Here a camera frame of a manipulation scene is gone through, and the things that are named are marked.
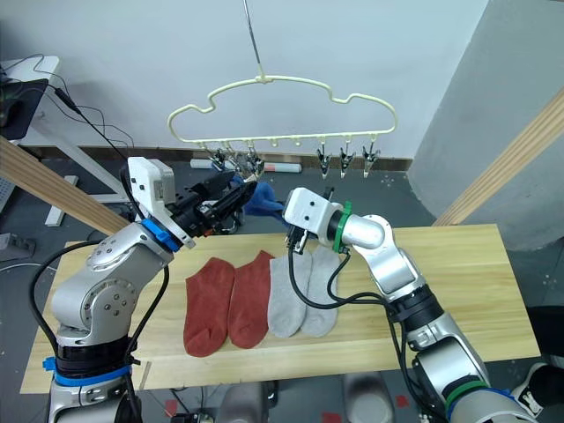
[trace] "robotic arm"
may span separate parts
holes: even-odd
[[[484,363],[443,311],[413,260],[396,246],[388,221],[351,214],[350,204],[331,203],[305,188],[290,193],[283,217],[292,225],[293,252],[300,254],[312,233],[322,245],[337,252],[352,246],[366,260],[386,308],[417,352],[412,364],[420,386],[444,405],[449,421],[536,421],[512,397],[490,388]]]
[[[137,157],[128,163],[133,196],[150,215],[98,244],[53,296],[60,326],[56,356],[44,366],[54,371],[49,423],[137,423],[139,416],[131,414],[138,401],[131,405],[127,384],[135,362],[128,334],[139,294],[182,245],[193,248],[193,238],[221,230],[256,187],[247,182],[230,189],[234,172],[223,172],[178,195],[172,169],[160,161]]]

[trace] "wooden tabletop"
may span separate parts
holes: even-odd
[[[399,246],[415,259],[441,305],[456,319],[484,361],[539,355],[537,342],[496,225],[399,228]],[[308,243],[313,249],[315,242]],[[255,348],[243,350],[229,340],[205,358],[184,352],[182,331],[186,315],[184,279],[216,256],[235,267],[252,261],[260,249],[286,254],[283,234],[212,236],[183,249],[170,265],[170,285],[145,327],[135,352],[138,389],[200,386],[265,381],[316,375],[398,368],[388,324],[381,307],[347,305],[327,336],[312,338],[298,332],[289,339],[270,333]],[[65,256],[53,288],[84,265],[89,248]],[[135,328],[160,287],[162,275],[142,292],[132,319]],[[53,293],[49,293],[48,304]],[[338,294],[375,290],[362,258],[352,253],[338,277]],[[56,321],[45,317],[51,327]],[[38,331],[22,383],[22,393],[48,392],[50,374],[41,362],[52,352]]]

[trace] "gray sock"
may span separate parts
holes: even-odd
[[[335,302],[327,294],[327,281],[331,274],[339,266],[341,261],[338,254],[323,246],[317,247],[311,255],[311,276],[309,277],[308,298],[320,304]],[[333,281],[333,291],[337,293],[337,277]],[[322,337],[327,335],[337,321],[337,309],[321,310],[319,308],[308,307],[306,319],[301,325],[303,330],[312,337]]]
[[[311,254],[293,255],[296,285],[304,295],[308,292]],[[279,338],[289,338],[300,328],[306,316],[306,304],[298,298],[290,284],[288,257],[271,260],[271,296],[268,300],[268,328]]]

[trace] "white plastic hanger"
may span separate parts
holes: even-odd
[[[245,14],[247,16],[247,22],[249,24],[250,38],[251,38],[252,43],[253,43],[253,49],[255,50],[255,56],[256,56],[256,62],[258,64],[259,75],[257,77],[255,77],[254,79],[245,79],[245,80],[242,80],[242,81],[233,82],[232,84],[221,86],[220,88],[216,88],[215,90],[213,90],[211,93],[208,94],[208,102],[210,103],[210,106],[207,107],[207,108],[201,108],[201,107],[197,106],[196,104],[188,104],[188,105],[183,106],[181,108],[177,108],[173,113],[170,114],[170,116],[167,119],[167,126],[170,129],[170,132],[172,133],[173,137],[175,137],[176,139],[178,139],[179,141],[182,141],[184,143],[192,143],[192,144],[195,144],[195,145],[199,145],[202,148],[206,148],[206,145],[208,145],[210,143],[220,143],[225,148],[231,148],[230,143],[235,142],[235,141],[241,141],[241,142],[246,143],[248,147],[254,147],[255,141],[258,141],[258,140],[270,141],[272,146],[277,147],[278,141],[281,140],[281,139],[290,139],[296,145],[301,145],[301,140],[303,140],[305,138],[316,138],[318,140],[322,140],[322,142],[324,144],[324,141],[327,138],[332,138],[332,137],[344,137],[345,140],[347,141],[347,143],[349,143],[350,140],[353,137],[370,136],[370,138],[372,139],[372,142],[374,142],[376,137],[378,137],[378,135],[388,134],[397,127],[396,110],[386,100],[379,99],[379,98],[374,97],[372,95],[360,94],[360,93],[349,94],[349,96],[346,99],[339,99],[339,98],[337,98],[333,95],[332,88],[330,86],[328,86],[327,84],[324,84],[323,82],[319,82],[319,81],[315,81],[313,79],[307,79],[307,78],[287,77],[287,76],[282,76],[282,75],[265,75],[264,71],[263,71],[263,66],[261,65],[260,56],[258,55],[258,49],[256,47],[255,35],[253,34],[253,27],[252,27],[251,22],[250,22],[250,15],[249,15],[249,8],[247,6],[247,0],[243,0],[243,5],[245,7]],[[215,110],[217,106],[216,106],[216,103],[214,101],[214,97],[216,97],[217,95],[219,95],[221,93],[224,93],[225,91],[232,90],[232,89],[238,88],[240,86],[253,85],[253,84],[268,84],[268,83],[274,82],[274,81],[296,82],[296,83],[301,83],[301,84],[318,86],[318,87],[324,89],[327,92],[327,94],[329,95],[330,101],[333,101],[334,103],[338,103],[338,104],[347,104],[352,99],[355,99],[355,98],[373,101],[374,103],[378,103],[378,104],[383,105],[384,107],[386,107],[391,112],[391,114],[394,118],[394,124],[392,125],[391,128],[388,128],[386,130],[364,130],[364,131],[357,131],[357,132],[331,132],[331,133],[323,133],[323,134],[277,135],[277,136],[263,136],[263,137],[204,138],[204,139],[187,139],[187,138],[179,136],[178,133],[176,132],[176,130],[174,129],[173,120],[180,113],[183,113],[183,112],[186,112],[186,111],[189,111],[189,110],[196,110],[197,112],[200,112],[202,114],[206,114],[206,113],[210,113],[213,110]]]

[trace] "red sock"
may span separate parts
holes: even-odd
[[[261,251],[255,260],[235,269],[229,307],[229,337],[240,348],[257,345],[268,331],[272,258],[270,254]]]
[[[215,353],[225,342],[233,282],[234,267],[216,257],[211,258],[194,276],[186,279],[186,353],[205,357]]]

